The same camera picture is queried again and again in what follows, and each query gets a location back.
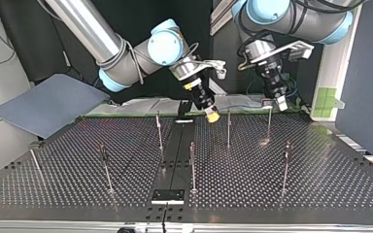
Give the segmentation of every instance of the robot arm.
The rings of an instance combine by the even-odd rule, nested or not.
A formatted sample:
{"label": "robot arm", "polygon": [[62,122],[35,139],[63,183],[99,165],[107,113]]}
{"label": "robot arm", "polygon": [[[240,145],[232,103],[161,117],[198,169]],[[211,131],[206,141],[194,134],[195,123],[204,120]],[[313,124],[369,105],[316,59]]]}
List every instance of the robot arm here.
{"label": "robot arm", "polygon": [[298,41],[278,48],[270,32],[291,35],[313,43],[334,44],[347,35],[354,21],[349,10],[363,2],[240,0],[232,8],[234,22],[243,41],[238,53],[246,60],[239,70],[255,69],[265,81],[265,95],[276,98],[280,110],[286,110],[288,87],[282,79],[280,52],[290,50],[289,60],[297,60],[309,58],[314,47]]}
{"label": "robot arm", "polygon": [[210,122],[220,116],[215,98],[204,85],[202,71],[215,68],[219,78],[225,75],[224,62],[200,61],[189,48],[180,28],[168,19],[152,30],[152,36],[135,48],[108,25],[90,0],[46,0],[58,16],[96,59],[99,77],[111,91],[118,92],[143,78],[170,66],[184,89],[191,92],[194,104],[205,110]]}

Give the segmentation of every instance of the black curtain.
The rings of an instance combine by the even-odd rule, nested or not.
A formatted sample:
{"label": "black curtain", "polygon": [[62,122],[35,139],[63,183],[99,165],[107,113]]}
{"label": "black curtain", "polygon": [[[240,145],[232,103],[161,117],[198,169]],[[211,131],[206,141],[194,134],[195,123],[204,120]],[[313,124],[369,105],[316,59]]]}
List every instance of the black curtain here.
{"label": "black curtain", "polygon": [[[203,59],[210,58],[211,0],[92,2],[111,27],[134,47],[150,38],[155,26],[172,18],[190,44],[200,43],[197,53]],[[98,67],[92,56],[64,23],[46,14],[36,0],[0,0],[0,15],[30,81],[41,82],[52,74],[67,72],[83,82],[95,83]],[[65,71],[64,50],[73,66],[69,71]],[[166,68],[147,77],[144,85],[136,83],[120,93],[108,93],[117,103],[147,96],[189,98]]]}

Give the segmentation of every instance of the green tape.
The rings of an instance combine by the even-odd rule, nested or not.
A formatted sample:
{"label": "green tape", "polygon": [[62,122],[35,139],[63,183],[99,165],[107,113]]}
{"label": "green tape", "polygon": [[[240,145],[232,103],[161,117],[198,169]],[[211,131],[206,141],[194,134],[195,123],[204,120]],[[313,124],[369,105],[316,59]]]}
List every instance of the green tape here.
{"label": "green tape", "polygon": [[336,92],[336,88],[319,88],[315,108],[313,110],[313,117],[331,117],[332,109],[334,109],[336,105]]}

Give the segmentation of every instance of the metal bracket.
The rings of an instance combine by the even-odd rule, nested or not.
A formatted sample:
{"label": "metal bracket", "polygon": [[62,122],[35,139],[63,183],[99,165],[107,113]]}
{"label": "metal bracket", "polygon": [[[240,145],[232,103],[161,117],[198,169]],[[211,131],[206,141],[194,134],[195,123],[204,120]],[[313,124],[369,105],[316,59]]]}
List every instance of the metal bracket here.
{"label": "metal bracket", "polygon": [[187,73],[187,74],[185,74],[181,77],[177,77],[177,79],[180,80],[180,81],[186,79],[187,77],[189,77],[193,74],[196,74],[200,71],[203,71],[207,68],[214,68],[217,72],[217,77],[218,77],[219,80],[224,80],[225,77],[226,77],[226,69],[224,68],[224,66],[226,64],[225,61],[221,61],[221,60],[204,60],[204,61],[191,60],[191,61],[185,61],[185,62],[177,63],[173,67],[178,67],[178,66],[183,65],[185,63],[194,63],[194,64],[198,64],[198,66],[196,67],[196,69],[194,69],[190,73]]}
{"label": "metal bracket", "polygon": [[334,108],[336,109],[345,109],[345,103],[341,100],[335,99],[335,105]]}
{"label": "metal bracket", "polygon": [[153,192],[153,205],[183,205],[185,191],[178,190],[155,190]]}
{"label": "metal bracket", "polygon": [[296,41],[286,46],[280,47],[279,49],[272,50],[269,52],[264,53],[263,55],[257,57],[256,59],[252,60],[251,63],[258,63],[270,56],[278,54],[284,50],[290,50],[289,52],[289,61],[295,61],[298,59],[308,59],[313,52],[314,46],[311,46],[303,41]]}

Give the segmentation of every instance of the silver pipe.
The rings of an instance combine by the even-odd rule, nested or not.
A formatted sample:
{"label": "silver pipe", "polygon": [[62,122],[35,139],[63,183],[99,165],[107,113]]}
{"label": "silver pipe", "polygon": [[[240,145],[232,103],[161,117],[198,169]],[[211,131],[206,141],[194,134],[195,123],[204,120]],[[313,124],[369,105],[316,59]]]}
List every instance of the silver pipe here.
{"label": "silver pipe", "polygon": [[90,0],[46,0],[98,62],[120,54],[124,43]]}

